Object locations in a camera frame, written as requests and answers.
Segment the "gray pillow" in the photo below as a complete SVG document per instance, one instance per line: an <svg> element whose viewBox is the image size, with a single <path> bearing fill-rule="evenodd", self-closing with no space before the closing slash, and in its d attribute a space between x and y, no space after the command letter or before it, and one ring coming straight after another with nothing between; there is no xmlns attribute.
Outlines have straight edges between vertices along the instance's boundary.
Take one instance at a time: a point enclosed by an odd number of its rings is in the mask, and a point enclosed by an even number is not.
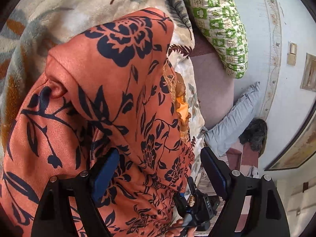
<svg viewBox="0 0 316 237"><path fill-rule="evenodd" d="M210 130L204 128L204 141L217 157L225 155L255 117L261 95L260 82L256 82L246 89L221 122Z"/></svg>

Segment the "black fur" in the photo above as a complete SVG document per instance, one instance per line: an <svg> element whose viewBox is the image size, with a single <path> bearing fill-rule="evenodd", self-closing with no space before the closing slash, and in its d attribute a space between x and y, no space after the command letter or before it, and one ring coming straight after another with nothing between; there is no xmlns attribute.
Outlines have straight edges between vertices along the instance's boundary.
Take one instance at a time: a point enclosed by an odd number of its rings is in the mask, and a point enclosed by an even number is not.
<svg viewBox="0 0 316 237"><path fill-rule="evenodd" d="M250 143L253 151L260 151L264 140L267 138L268 127L263 119L253 119L244 132L239 136L241 144Z"/></svg>

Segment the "orange floral fabric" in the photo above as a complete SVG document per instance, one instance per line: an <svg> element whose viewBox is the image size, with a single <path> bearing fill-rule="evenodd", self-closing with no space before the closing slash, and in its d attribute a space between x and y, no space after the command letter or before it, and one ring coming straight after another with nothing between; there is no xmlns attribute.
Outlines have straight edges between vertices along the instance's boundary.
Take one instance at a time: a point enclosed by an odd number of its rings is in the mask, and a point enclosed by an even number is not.
<svg viewBox="0 0 316 237"><path fill-rule="evenodd" d="M0 185L1 205L23 236L49 178L90 169L110 147L120 162L97 204L110 232L155 236L168 227L194 160L163 76L164 65L172 74L172 33L173 22L148 8L50 50L12 126Z"/></svg>

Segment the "cream plush blanket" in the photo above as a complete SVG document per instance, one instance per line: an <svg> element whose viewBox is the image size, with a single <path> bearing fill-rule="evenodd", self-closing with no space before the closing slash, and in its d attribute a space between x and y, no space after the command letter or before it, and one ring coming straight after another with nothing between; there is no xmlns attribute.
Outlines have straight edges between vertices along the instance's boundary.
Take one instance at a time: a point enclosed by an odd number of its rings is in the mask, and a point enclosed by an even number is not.
<svg viewBox="0 0 316 237"><path fill-rule="evenodd" d="M198 134L204 120L198 106L193 66L189 58L194 48L194 36L183 0L21 0L0 32L2 144L6 145L12 121L22 101L42 74L50 48L67 42L95 25L148 7L162 10L174 23L168 56L186 85L186 100L192 114L189 127L195 153L192 167L192 177L195 178L203 147Z"/></svg>

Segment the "silver bolt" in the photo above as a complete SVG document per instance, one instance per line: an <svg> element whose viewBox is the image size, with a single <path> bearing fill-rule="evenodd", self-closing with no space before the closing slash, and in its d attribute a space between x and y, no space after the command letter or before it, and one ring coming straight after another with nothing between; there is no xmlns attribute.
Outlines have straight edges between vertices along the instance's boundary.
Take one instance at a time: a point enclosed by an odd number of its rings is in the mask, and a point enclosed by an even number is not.
<svg viewBox="0 0 316 237"><path fill-rule="evenodd" d="M271 180L271 176L269 176L269 175L264 175L264 177L263 177L265 180L267 180L267 181L270 181Z"/></svg>
<svg viewBox="0 0 316 237"><path fill-rule="evenodd" d="M88 175L88 171L87 170L83 170L80 172L80 176L81 177L86 177Z"/></svg>
<svg viewBox="0 0 316 237"><path fill-rule="evenodd" d="M240 176L240 172L239 172L238 170L233 170L233 171L232 171L232 174L233 174L234 176Z"/></svg>
<svg viewBox="0 0 316 237"><path fill-rule="evenodd" d="M56 176L52 176L49 180L50 180L52 183L53 183L53 182L56 182L56 181L57 181L57 177L56 177Z"/></svg>

